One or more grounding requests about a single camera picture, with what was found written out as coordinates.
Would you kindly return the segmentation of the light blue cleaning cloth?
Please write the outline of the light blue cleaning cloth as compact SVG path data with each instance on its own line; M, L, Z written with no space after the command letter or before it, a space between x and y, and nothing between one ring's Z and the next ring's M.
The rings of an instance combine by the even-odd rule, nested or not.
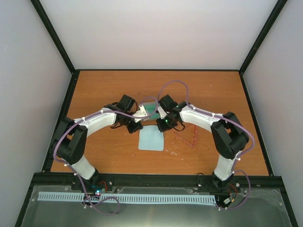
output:
M144 126L139 132L138 149L147 151L163 151L163 132L160 132L156 125Z

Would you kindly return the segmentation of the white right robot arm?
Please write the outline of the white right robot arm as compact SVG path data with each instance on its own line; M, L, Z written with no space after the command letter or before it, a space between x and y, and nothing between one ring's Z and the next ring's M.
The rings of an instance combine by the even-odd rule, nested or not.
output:
M245 129L237 116L232 112L218 114L202 110L184 101L175 102L169 95L158 101L156 120L160 132L185 128L185 123L192 124L211 133L214 146L218 152L218 161L212 172L211 184L215 190L222 190L232 179L235 165L244 153L246 145L255 141L251 133Z

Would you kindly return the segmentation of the grey glasses case green lining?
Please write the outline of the grey glasses case green lining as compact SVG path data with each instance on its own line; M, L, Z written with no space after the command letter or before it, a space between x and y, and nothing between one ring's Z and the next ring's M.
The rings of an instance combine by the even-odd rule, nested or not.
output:
M145 119L144 121L157 120L160 118L157 112L157 107L160 105L157 98L153 96L147 96L140 102L140 104L144 104L145 108L150 114L149 119Z

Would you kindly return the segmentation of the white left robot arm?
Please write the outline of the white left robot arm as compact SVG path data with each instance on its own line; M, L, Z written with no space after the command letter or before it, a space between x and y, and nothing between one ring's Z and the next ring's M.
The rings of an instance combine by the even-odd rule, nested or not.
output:
M86 117L63 118L51 140L53 159L81 177L81 183L87 190L96 189L101 143L105 143L106 150L111 150L109 146L116 141L112 132L114 129L125 126L129 133L141 130L141 121L134 118L138 112L138 103L130 96L123 95L120 101L107 104ZM87 153L90 148L95 148L97 158Z

